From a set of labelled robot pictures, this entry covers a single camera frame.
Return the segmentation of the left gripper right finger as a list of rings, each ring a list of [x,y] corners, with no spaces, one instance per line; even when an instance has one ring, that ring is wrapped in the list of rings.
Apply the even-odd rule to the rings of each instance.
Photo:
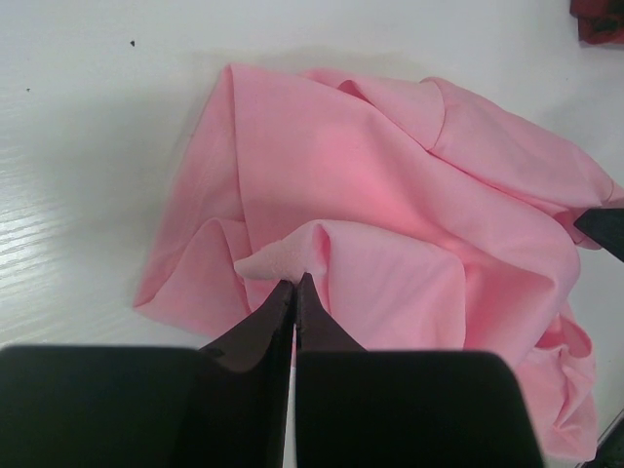
[[[369,467],[365,350],[325,310],[311,274],[296,292],[297,465]]]

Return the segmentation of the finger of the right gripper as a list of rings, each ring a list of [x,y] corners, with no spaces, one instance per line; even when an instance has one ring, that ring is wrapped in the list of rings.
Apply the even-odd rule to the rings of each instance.
[[[574,226],[611,255],[624,261],[624,209],[587,210]]]

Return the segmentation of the pink polo shirt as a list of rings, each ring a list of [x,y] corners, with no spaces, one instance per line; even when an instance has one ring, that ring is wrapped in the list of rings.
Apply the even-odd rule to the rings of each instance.
[[[310,274],[369,349],[486,350],[545,453],[598,445],[592,342],[568,304],[585,211],[622,188],[584,151],[452,83],[226,66],[134,302],[216,337]]]

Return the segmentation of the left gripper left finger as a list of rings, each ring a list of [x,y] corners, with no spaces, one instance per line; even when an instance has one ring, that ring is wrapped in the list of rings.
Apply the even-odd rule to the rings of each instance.
[[[293,284],[202,349],[204,452],[212,467],[280,467],[293,347]]]

